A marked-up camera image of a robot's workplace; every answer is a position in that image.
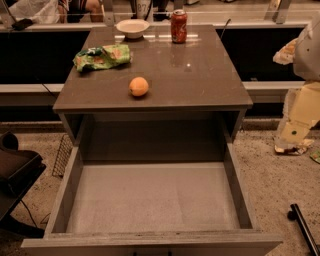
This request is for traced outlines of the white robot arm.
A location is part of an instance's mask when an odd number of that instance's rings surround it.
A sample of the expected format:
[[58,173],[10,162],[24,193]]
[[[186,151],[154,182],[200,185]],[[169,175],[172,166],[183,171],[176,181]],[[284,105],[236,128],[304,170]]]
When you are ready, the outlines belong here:
[[273,61],[293,64],[294,73],[305,80],[288,114],[288,120],[280,132],[280,138],[288,143],[300,144],[310,129],[320,121],[320,14],[300,35],[283,46]]

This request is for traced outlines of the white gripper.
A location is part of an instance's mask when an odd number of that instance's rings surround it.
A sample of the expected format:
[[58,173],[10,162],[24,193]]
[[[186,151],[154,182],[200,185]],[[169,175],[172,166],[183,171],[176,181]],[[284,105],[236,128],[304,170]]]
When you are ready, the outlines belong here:
[[306,82],[295,93],[288,120],[280,133],[286,142],[302,142],[320,121],[320,82]]

